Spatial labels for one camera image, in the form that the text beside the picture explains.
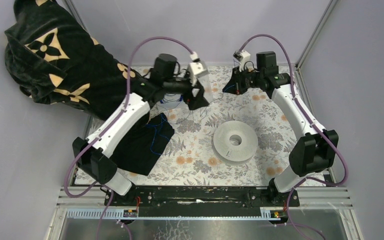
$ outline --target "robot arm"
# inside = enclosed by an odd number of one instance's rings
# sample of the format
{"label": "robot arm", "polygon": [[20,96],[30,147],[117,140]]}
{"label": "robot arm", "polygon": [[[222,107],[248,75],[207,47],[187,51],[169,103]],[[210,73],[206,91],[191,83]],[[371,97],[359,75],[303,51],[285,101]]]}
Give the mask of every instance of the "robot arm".
{"label": "robot arm", "polygon": [[257,69],[247,69],[250,54],[242,50],[233,55],[239,66],[232,71],[232,77],[223,91],[231,94],[244,94],[249,88],[260,88],[279,106],[289,121],[297,139],[297,144],[289,155],[289,166],[269,183],[269,190],[275,197],[278,193],[291,190],[303,178],[319,173],[333,165],[335,152],[314,130],[316,125],[332,143],[338,145],[338,135],[316,121],[303,103],[298,90],[295,98],[301,103],[306,113],[313,119],[313,124],[305,118],[293,99],[291,79],[287,73],[279,73],[276,54],[272,51],[257,53]]}
{"label": "robot arm", "polygon": [[110,157],[127,132],[135,125],[146,124],[141,119],[164,98],[165,94],[181,94],[189,110],[206,107],[212,101],[211,92],[206,91],[210,89],[208,69],[196,53],[190,57],[192,62],[188,65],[185,76],[177,77],[174,76],[177,59],[169,54],[160,54],[155,60],[154,68],[150,70],[149,79],[135,79],[132,83],[128,106],[124,108],[125,99],[105,123],[86,140],[78,137],[73,142],[76,156],[87,145],[93,143],[78,161],[78,167],[101,185],[106,185],[124,196],[132,183],[122,175]]}

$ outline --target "white spool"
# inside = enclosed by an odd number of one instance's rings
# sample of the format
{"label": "white spool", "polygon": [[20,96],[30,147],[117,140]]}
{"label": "white spool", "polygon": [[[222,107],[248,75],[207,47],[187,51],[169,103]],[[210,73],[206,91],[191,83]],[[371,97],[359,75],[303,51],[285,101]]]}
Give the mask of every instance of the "white spool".
{"label": "white spool", "polygon": [[258,149],[256,132],[241,121],[221,124],[212,138],[217,158],[227,165],[243,165],[249,162]]}

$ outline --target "floral tablecloth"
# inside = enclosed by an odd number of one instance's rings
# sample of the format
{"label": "floral tablecloth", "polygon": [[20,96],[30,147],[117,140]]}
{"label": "floral tablecloth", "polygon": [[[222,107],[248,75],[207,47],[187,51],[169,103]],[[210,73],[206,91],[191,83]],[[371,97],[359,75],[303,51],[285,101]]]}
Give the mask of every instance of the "floral tablecloth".
{"label": "floral tablecloth", "polygon": [[[140,73],[149,68],[135,67]],[[281,66],[280,72],[288,71]],[[176,108],[163,113],[175,130],[164,154],[148,176],[124,171],[125,177],[136,185],[188,186],[266,186],[269,180],[282,173],[289,165],[289,153],[296,139],[285,115],[260,89],[249,89],[246,94],[222,93],[232,75],[231,66],[209,67],[209,78],[214,101],[207,108],[189,111]],[[153,108],[151,115],[159,114]],[[241,121],[251,126],[258,136],[259,148],[247,164],[228,166],[216,158],[212,149],[212,135],[227,121]],[[103,122],[94,119],[89,133]],[[94,180],[78,169],[74,183],[89,185]],[[307,181],[304,186],[321,186]]]}

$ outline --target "gray wall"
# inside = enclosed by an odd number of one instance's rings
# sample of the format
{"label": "gray wall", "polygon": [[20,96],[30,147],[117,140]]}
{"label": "gray wall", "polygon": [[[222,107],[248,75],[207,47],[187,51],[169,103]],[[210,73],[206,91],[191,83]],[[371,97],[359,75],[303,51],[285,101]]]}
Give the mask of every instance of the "gray wall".
{"label": "gray wall", "polygon": [[384,239],[384,1],[340,2],[302,72],[315,115],[339,133],[363,235]]}
{"label": "gray wall", "polygon": [[39,240],[50,223],[87,116],[63,105],[33,103],[4,66],[4,30],[13,0],[0,0],[0,239]]}
{"label": "gray wall", "polygon": [[[232,64],[233,53],[252,35],[271,34],[297,61],[329,0],[72,0],[90,34],[115,58],[127,62],[141,41],[154,36],[176,38],[209,64]],[[258,52],[280,48],[256,39],[246,48]],[[160,53],[189,62],[175,43],[154,41],[136,54],[136,65],[150,65]],[[285,57],[278,55],[285,63]]]}

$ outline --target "black cloth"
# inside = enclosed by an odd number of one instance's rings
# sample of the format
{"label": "black cloth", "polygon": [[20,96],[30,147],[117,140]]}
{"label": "black cloth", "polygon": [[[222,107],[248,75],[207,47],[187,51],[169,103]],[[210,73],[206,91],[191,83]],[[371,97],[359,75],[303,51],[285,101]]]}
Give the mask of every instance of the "black cloth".
{"label": "black cloth", "polygon": [[[16,24],[5,31],[5,66],[21,92],[36,103],[64,103],[106,120],[126,96],[127,66],[54,0],[16,0],[14,13]],[[134,70],[130,76],[134,92],[141,76]],[[119,168],[147,175],[160,157],[150,150],[154,130],[144,127],[148,120],[149,113],[118,145],[111,159]],[[172,127],[161,126],[170,139]],[[164,151],[167,142],[155,140],[154,152]]]}
{"label": "black cloth", "polygon": [[145,127],[123,137],[110,159],[121,169],[147,176],[158,158],[164,154],[164,149],[174,134],[175,130],[161,113]]}

